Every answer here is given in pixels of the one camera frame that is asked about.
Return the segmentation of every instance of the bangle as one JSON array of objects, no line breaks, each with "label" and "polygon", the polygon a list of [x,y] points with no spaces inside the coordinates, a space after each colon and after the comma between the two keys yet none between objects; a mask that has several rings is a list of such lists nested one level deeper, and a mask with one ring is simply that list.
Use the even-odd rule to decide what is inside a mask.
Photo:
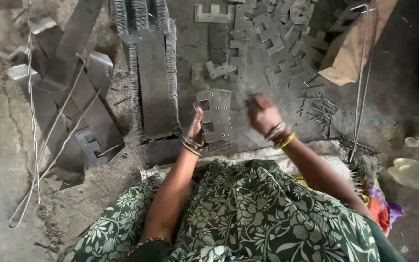
[{"label": "bangle", "polygon": [[292,132],[292,134],[290,134],[290,136],[284,140],[279,142],[279,144],[274,145],[274,149],[282,149],[284,146],[288,145],[295,137],[295,132]]},{"label": "bangle", "polygon": [[269,132],[265,139],[267,141],[274,140],[277,136],[279,136],[282,131],[284,131],[287,128],[287,124],[285,122],[280,122],[271,132]]},{"label": "bangle", "polygon": [[201,157],[200,153],[197,153],[195,150],[193,150],[192,148],[190,148],[187,144],[183,143],[183,145],[192,153],[194,153],[195,155]]},{"label": "bangle", "polygon": [[192,138],[189,136],[184,136],[182,138],[182,144],[192,153],[195,155],[201,156],[200,152],[205,149],[204,146],[200,145],[199,143],[195,142]]}]

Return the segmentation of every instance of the woman's left arm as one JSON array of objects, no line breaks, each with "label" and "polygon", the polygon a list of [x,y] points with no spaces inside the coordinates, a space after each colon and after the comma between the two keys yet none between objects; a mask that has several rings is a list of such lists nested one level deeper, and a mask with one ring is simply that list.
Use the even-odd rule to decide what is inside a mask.
[{"label": "woman's left arm", "polygon": [[[191,138],[195,138],[199,134],[200,122],[203,117],[201,108],[198,107],[195,111],[196,114],[188,134]],[[171,242],[172,232],[187,197],[198,157],[185,146],[182,147],[179,158],[160,185],[151,203],[140,242],[156,237]]]}]

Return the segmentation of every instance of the colorful cloth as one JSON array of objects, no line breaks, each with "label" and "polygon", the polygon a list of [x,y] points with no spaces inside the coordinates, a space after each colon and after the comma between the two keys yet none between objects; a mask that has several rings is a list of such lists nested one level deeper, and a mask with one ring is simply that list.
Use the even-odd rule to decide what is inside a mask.
[{"label": "colorful cloth", "polygon": [[[125,261],[165,176],[157,173],[126,190],[59,261]],[[368,223],[275,161],[217,160],[195,170],[175,247],[163,261],[379,261]]]}]

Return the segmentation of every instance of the woman's right arm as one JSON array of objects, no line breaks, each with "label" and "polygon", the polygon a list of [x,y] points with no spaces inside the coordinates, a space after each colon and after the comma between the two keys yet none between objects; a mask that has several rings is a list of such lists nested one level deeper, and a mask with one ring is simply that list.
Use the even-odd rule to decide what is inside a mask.
[{"label": "woman's right arm", "polygon": [[[248,117],[251,126],[264,136],[282,122],[277,106],[269,97],[259,94],[248,102]],[[285,129],[277,139],[288,138],[290,132],[290,128]],[[311,189],[329,194],[371,218],[365,203],[353,192],[349,183],[300,140],[294,138],[283,147],[283,151],[300,170]]]}]

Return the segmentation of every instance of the woman's left hand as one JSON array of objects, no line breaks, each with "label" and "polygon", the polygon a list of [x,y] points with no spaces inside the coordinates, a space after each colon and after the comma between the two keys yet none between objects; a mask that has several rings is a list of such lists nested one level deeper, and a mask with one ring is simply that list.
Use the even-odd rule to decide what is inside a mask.
[{"label": "woman's left hand", "polygon": [[187,135],[193,141],[203,145],[203,135],[201,134],[201,119],[203,118],[203,109],[201,107],[195,108],[195,116],[193,117],[192,125],[190,126]]}]

